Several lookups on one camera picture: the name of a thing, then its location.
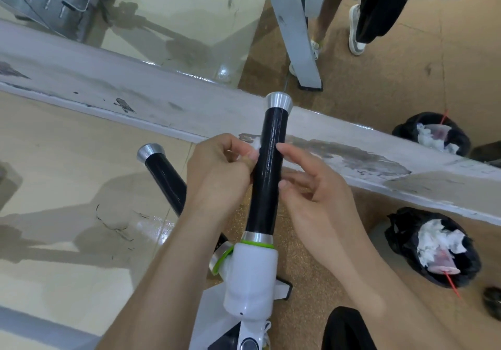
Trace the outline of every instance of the right hand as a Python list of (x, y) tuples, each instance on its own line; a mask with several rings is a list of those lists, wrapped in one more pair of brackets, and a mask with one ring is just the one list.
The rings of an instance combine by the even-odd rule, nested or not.
[(351, 189), (341, 175), (309, 152), (285, 143), (278, 143), (277, 150), (304, 170), (284, 167), (279, 183), (280, 200), (297, 236), (320, 264), (337, 273), (338, 267), (346, 265), (343, 259), (349, 261), (352, 251), (368, 240)]

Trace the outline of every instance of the black rubber foot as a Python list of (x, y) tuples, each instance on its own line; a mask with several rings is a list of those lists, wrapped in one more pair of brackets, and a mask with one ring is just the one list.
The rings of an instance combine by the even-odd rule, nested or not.
[(304, 87), (297, 81), (297, 88), (300, 90), (306, 90), (307, 92), (323, 92), (324, 91), (324, 82), (322, 81), (321, 87)]
[(282, 299), (282, 300), (285, 300), (285, 301), (289, 300), (289, 297), (291, 297), (291, 293), (292, 293), (292, 283), (290, 281), (282, 279), (280, 276), (277, 276), (277, 280), (281, 281), (282, 283), (285, 283), (285, 284), (287, 284), (289, 286), (289, 292), (287, 292), (287, 296), (285, 296), (285, 298)]

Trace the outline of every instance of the white sneaker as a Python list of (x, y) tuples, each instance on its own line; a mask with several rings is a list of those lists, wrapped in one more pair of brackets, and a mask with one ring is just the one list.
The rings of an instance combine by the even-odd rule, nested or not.
[(360, 56), (364, 53), (365, 44), (357, 42), (357, 25), (360, 17), (360, 5), (356, 4), (350, 8), (350, 37), (348, 38), (348, 47), (350, 52), (355, 56)]
[[(318, 54), (320, 53), (320, 44), (317, 43), (316, 41), (310, 40), (310, 44), (313, 49), (313, 54), (315, 55), (315, 60), (318, 59)], [(296, 72), (294, 71), (294, 68), (292, 66), (292, 63), (289, 64), (289, 72), (294, 76), (297, 77)]]

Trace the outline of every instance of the black weight plate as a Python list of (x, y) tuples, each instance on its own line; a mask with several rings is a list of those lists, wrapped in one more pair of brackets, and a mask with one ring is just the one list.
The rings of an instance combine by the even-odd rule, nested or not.
[(361, 0), (356, 39), (371, 43), (395, 24), (407, 0)]

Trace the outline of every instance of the black pants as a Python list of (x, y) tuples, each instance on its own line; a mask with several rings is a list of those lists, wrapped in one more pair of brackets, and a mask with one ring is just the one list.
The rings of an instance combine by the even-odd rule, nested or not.
[(360, 312), (339, 306), (325, 326), (322, 350), (377, 350)]

